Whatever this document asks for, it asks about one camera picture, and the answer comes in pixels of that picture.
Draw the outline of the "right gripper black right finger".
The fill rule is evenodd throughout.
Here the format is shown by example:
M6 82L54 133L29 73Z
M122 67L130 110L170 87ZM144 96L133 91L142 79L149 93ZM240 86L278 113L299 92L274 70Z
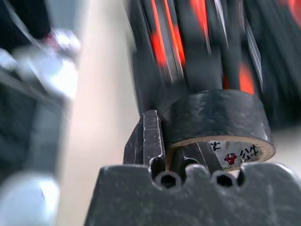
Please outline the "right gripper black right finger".
M174 151L172 158L172 171L184 174L185 168L189 164L200 164L205 166L209 173L223 170L208 142L192 143L180 146Z

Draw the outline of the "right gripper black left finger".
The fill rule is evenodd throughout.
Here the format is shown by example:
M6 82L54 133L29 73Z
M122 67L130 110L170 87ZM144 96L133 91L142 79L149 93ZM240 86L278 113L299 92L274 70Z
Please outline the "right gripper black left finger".
M125 145L123 164L145 165L152 170L165 169L163 133L156 110L141 115Z

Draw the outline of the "black electrical tape roll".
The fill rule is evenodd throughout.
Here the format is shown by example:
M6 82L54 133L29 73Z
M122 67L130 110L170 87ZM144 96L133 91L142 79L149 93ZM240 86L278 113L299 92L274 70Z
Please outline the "black electrical tape roll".
M193 94L172 104L162 117L167 154L189 145L209 146L209 159L224 171L275 155L261 100L239 90Z

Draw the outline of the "black tool case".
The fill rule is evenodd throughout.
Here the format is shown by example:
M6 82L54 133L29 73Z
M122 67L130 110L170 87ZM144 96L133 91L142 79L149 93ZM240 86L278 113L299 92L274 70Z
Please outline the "black tool case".
M128 0L128 18L139 113L236 89L271 129L301 125L301 0Z

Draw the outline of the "silver left robot leg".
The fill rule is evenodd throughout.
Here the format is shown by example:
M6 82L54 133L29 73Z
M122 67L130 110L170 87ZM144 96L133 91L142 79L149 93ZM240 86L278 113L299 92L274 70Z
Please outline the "silver left robot leg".
M0 84L35 98L75 97L80 41L71 30L55 29L46 42L33 41L12 53L0 48Z

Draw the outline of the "silver robot leg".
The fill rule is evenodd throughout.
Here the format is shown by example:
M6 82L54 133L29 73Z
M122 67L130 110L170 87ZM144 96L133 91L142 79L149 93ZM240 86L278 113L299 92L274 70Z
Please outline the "silver robot leg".
M59 202L54 176L16 173L0 185L0 226L55 226Z
M33 41L12 53L0 48L0 84L35 98L75 97L80 41L71 30L55 29L46 42Z

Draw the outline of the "silver right robot leg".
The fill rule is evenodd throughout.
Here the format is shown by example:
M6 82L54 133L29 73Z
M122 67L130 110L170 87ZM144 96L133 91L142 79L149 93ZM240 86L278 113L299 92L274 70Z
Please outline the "silver right robot leg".
M0 185L0 226L55 226L59 202L54 176L16 173Z

